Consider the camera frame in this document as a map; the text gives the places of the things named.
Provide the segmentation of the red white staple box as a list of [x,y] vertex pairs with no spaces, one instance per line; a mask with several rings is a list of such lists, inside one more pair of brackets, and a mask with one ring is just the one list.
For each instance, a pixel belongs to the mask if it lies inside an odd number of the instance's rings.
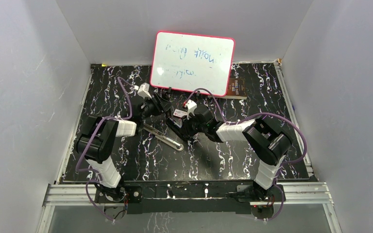
[[176,117],[176,118],[186,117],[187,112],[179,110],[179,109],[175,109],[174,112],[173,112],[173,116]]

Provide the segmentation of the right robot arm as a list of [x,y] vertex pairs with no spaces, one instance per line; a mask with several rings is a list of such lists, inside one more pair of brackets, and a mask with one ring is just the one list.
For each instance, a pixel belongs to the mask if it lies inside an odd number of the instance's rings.
[[288,133],[269,119],[255,117],[240,122],[218,121],[205,106],[187,111],[187,115],[182,117],[180,132],[180,137],[186,140],[203,133],[213,142],[247,142],[259,158],[254,195],[260,201],[266,201],[273,195],[278,170],[292,146]]

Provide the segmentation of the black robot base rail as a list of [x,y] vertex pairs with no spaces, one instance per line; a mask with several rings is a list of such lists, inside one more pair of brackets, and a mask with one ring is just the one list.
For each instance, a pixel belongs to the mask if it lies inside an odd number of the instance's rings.
[[157,212],[234,212],[271,217],[286,201],[284,188],[267,190],[254,181],[125,182],[116,188],[96,185],[95,202],[107,207],[123,204],[129,214]]

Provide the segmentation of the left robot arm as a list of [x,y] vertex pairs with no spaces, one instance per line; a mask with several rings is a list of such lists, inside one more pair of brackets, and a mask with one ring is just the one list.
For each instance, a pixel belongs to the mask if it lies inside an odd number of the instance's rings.
[[92,171],[100,176],[98,187],[107,189],[107,196],[114,202],[125,198],[126,190],[120,184],[121,175],[111,158],[117,137],[135,136],[142,128],[145,119],[167,113],[171,101],[167,95],[152,94],[151,98],[131,99],[128,119],[117,117],[89,116],[77,137],[74,149],[86,160]]

